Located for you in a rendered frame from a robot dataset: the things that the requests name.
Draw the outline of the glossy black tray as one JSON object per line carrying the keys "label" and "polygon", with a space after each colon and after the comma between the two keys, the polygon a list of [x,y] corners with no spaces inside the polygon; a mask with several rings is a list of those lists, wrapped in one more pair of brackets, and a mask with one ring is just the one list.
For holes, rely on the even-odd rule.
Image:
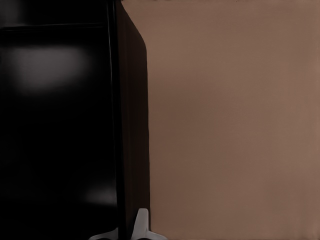
{"label": "glossy black tray", "polygon": [[0,0],[0,240],[118,228],[119,0]]}

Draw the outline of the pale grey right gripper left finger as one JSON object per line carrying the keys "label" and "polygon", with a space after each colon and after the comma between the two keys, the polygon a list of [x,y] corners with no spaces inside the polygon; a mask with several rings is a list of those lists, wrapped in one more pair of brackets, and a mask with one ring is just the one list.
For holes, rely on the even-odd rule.
{"label": "pale grey right gripper left finger", "polygon": [[116,227],[112,231],[91,236],[88,240],[118,240],[118,235],[119,235],[119,229]]}

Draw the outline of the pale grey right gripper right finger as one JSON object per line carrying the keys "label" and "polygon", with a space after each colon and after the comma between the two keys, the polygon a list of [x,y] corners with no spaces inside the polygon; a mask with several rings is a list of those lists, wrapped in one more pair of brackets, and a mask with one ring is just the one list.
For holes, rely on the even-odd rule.
{"label": "pale grey right gripper right finger", "polygon": [[149,230],[149,211],[140,208],[133,227],[133,240],[166,240],[166,237]]}

